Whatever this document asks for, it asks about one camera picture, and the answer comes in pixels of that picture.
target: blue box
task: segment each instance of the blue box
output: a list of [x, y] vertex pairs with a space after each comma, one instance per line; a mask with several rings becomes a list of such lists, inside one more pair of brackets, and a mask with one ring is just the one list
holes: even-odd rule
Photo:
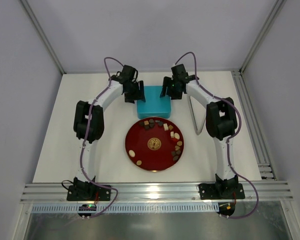
[[171, 100], [169, 96], [160, 97], [162, 86], [145, 86], [145, 102], [136, 101], [136, 111], [139, 119], [149, 117], [170, 118]]

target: gold emblem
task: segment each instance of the gold emblem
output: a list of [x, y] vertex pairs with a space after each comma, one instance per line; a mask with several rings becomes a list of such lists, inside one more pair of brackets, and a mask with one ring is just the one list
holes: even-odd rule
[[160, 147], [161, 147], [161, 141], [158, 138], [152, 137], [152, 138], [149, 139], [149, 141], [148, 141], [148, 148], [149, 149], [151, 149], [153, 151], [156, 151]]

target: round red tray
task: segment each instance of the round red tray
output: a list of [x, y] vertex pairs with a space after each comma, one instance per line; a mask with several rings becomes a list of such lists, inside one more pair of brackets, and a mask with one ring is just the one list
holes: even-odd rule
[[[146, 129], [145, 121], [154, 120], [154, 127]], [[156, 121], [161, 121], [172, 130], [165, 130]], [[178, 133], [179, 140], [171, 138], [171, 132]], [[177, 154], [176, 146], [181, 141], [182, 145]], [[138, 167], [148, 171], [162, 171], [176, 164], [184, 150], [184, 137], [180, 129], [171, 121], [160, 117], [148, 117], [136, 122], [128, 131], [125, 137], [125, 150], [131, 161]], [[129, 151], [132, 150], [135, 156], [132, 157]]]

